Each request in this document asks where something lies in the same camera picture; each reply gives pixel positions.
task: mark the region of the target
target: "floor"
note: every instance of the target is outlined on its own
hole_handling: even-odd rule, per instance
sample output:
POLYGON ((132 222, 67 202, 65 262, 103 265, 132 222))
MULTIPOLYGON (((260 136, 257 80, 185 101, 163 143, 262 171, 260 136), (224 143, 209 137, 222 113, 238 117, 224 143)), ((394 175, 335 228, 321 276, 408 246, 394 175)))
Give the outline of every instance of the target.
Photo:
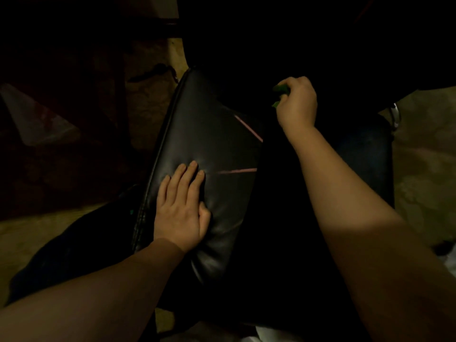
MULTIPOLYGON (((156 63, 171 64, 180 78, 187 69, 179 39, 135 42, 125 55, 127 79, 156 63)), ((109 71, 95 57, 100 73, 109 71)), ((147 158, 176 84, 169 73, 127 83, 133 146, 147 158)), ((111 80, 98 85, 100 107, 113 114, 111 80)), ((398 102, 402 124, 395 133, 397 211, 428 245, 456 236, 456 87, 417 91, 398 102)), ((116 153, 75 130, 70 140, 24 146, 0 107, 0 302, 11 277, 47 241, 71 222, 144 178, 116 153)))

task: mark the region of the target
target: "black cushion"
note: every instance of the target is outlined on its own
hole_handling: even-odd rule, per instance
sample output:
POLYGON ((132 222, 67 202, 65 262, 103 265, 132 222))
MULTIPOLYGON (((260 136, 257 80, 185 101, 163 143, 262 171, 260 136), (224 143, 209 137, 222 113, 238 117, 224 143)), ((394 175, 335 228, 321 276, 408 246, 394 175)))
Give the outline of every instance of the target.
MULTIPOLYGON (((187 71, 157 141, 135 226, 135 250, 152 241, 157 189, 179 163, 195 159, 207 172, 204 200, 214 216, 202 244, 171 276, 159 306, 302 333, 299 309, 310 315, 308 335, 331 334, 320 329, 334 319, 339 333, 366 337, 274 110, 259 101, 253 113, 241 114, 220 102, 223 94, 223 86, 207 74, 187 71), (257 172, 220 174, 252 168, 257 172)), ((373 115, 336 125, 320 118, 317 126, 393 205, 389 123, 373 115)))

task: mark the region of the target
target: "left hand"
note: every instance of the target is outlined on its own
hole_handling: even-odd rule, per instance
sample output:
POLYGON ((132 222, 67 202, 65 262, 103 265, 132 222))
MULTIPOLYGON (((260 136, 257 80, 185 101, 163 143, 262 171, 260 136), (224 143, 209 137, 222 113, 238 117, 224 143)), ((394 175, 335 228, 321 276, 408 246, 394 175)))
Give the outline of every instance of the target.
POLYGON ((178 166, 172 178, 167 175, 163 179, 157 196, 154 240, 167 239, 185 253, 203 239, 211 220, 211 213, 199 201, 204 172, 199 171, 190 183, 197 168, 196 161, 188 168, 178 166))

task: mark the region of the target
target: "forearm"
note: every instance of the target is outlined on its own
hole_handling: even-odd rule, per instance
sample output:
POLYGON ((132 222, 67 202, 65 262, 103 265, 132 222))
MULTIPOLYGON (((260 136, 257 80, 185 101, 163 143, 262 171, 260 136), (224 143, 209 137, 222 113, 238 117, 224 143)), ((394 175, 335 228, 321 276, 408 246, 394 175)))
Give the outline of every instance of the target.
POLYGON ((123 262, 0 311, 2 341, 137 341, 183 252, 159 239, 123 262))
POLYGON ((455 279, 316 129, 292 144, 320 229, 373 338, 407 338, 411 326, 421 337, 427 329, 445 333, 456 312, 440 313, 456 304, 455 279))

